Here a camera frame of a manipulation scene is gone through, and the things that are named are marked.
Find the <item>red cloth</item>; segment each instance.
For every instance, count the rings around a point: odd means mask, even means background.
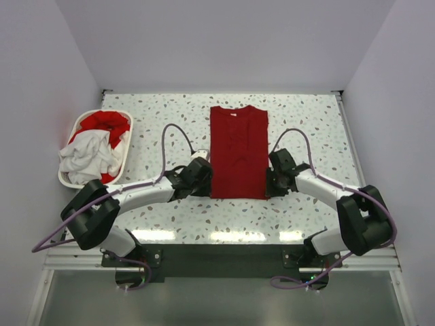
[[[114,149],[121,141],[121,135],[130,130],[128,120],[116,111],[97,111],[82,120],[80,126],[82,129],[78,130],[72,136],[68,144],[74,140],[75,136],[83,131],[99,129],[110,132],[109,144],[111,148]],[[111,176],[109,173],[101,173],[101,182],[103,184],[109,183],[115,178],[116,177]]]
[[[210,111],[211,197],[267,199],[267,111],[251,105]]]

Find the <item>laundry basket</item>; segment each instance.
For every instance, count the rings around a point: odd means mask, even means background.
[[[81,116],[79,116],[79,118],[74,123],[74,127],[73,127],[73,130],[71,131],[71,134],[69,135],[67,144],[69,144],[69,142],[73,138],[74,134],[78,130],[82,129],[82,127],[80,126],[80,122],[82,122],[89,115],[92,115],[93,113],[95,113],[97,111],[100,111],[100,110],[88,111],[88,112],[83,113]],[[116,178],[114,180],[106,183],[106,185],[111,185],[112,183],[116,183],[116,181],[118,181],[118,179],[121,177],[122,173],[124,172],[125,162],[127,160],[127,155],[128,155],[128,149],[130,148],[131,134],[133,131],[133,117],[131,116],[131,114],[129,114],[128,112],[125,112],[125,111],[118,111],[118,110],[110,110],[110,111],[118,112],[120,115],[122,115],[123,117],[125,117],[128,120],[128,124],[130,125],[130,132],[128,134],[127,146],[126,146],[126,150],[124,152],[124,157],[122,160],[120,172],[118,173],[118,175],[116,176]],[[66,172],[58,171],[58,177],[59,177],[59,181],[65,187],[74,188],[74,189],[82,189],[84,187],[84,185],[75,185],[75,184],[71,183],[69,178],[68,178],[68,173],[66,173]]]

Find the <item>white wall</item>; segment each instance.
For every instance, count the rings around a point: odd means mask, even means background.
[[[45,253],[31,248],[60,223],[69,195],[57,151],[99,89],[53,0],[0,2],[0,316],[23,325]]]
[[[397,0],[344,93],[367,182],[398,224],[420,325],[434,325],[435,2]]]
[[[342,90],[394,0],[57,0],[102,88]]]

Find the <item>terrazzo tabletop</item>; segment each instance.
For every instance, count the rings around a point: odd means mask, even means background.
[[[130,150],[118,183],[156,176],[161,169],[163,127],[180,125],[195,149],[210,148],[210,107],[253,105],[268,111],[269,151],[286,129],[297,127],[310,139],[316,169],[350,185],[359,185],[335,95],[302,94],[106,94],[103,110],[134,117]],[[190,151],[178,130],[168,130],[167,169],[185,165]],[[304,139],[289,132],[286,148],[297,164],[308,162]],[[302,243],[303,238],[338,227],[336,212],[317,199],[290,193],[269,200],[188,197],[129,211],[115,220],[144,243]]]

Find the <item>red t-shirt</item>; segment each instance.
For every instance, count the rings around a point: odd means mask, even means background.
[[[267,111],[212,107],[210,122],[211,197],[267,199]]]

